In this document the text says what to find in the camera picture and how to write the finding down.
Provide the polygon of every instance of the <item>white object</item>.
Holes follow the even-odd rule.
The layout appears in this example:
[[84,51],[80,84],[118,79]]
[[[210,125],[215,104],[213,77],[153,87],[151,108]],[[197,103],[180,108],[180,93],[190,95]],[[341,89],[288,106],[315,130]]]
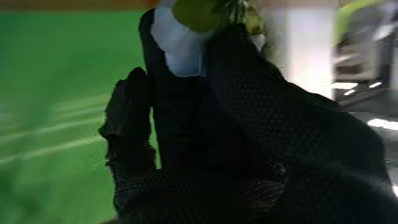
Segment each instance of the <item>white object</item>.
[[[164,0],[158,4],[155,9],[151,34],[158,47],[165,51],[165,63],[173,74],[178,77],[192,77],[205,75],[203,51],[213,31],[197,33],[178,22],[171,9],[174,3],[176,0]],[[265,45],[265,35],[256,35],[251,39],[258,49],[261,50]]]
[[357,87],[357,85],[359,84],[356,82],[336,82],[333,84],[333,88],[334,89],[347,89],[347,90],[350,90],[350,89],[354,89]]
[[309,92],[333,98],[338,0],[267,0],[263,17],[276,41],[276,59],[285,78]]

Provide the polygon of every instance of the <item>black mesh glove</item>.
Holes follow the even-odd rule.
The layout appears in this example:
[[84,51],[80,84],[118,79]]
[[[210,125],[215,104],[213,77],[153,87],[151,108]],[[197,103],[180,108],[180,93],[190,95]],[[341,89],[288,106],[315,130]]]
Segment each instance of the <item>black mesh glove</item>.
[[148,76],[153,82],[153,117],[164,169],[205,166],[205,142],[199,127],[199,78],[180,78],[165,65],[165,55],[153,36],[153,10],[141,20],[141,39]]
[[286,82],[244,25],[213,38],[206,62],[222,108],[260,145],[249,153],[286,166],[269,222],[398,223],[380,137],[338,104]]
[[135,68],[116,84],[100,134],[109,142],[107,160],[116,182],[116,209],[125,213],[128,187],[135,175],[155,171],[155,149],[149,145],[151,85],[146,72]]

